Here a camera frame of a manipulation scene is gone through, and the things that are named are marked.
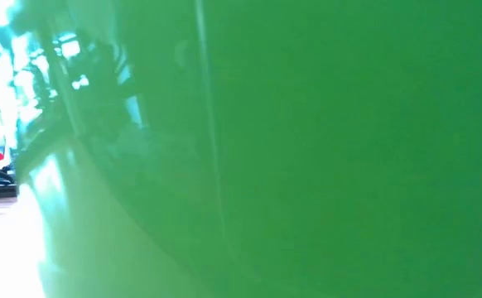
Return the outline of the green plastic mini bowl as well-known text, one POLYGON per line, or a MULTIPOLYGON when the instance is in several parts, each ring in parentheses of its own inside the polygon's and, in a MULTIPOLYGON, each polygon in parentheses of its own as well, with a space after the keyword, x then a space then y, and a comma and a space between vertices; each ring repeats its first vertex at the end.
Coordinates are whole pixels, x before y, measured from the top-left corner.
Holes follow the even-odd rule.
POLYGON ((45 298, 482 298, 482 0, 0 0, 45 298))

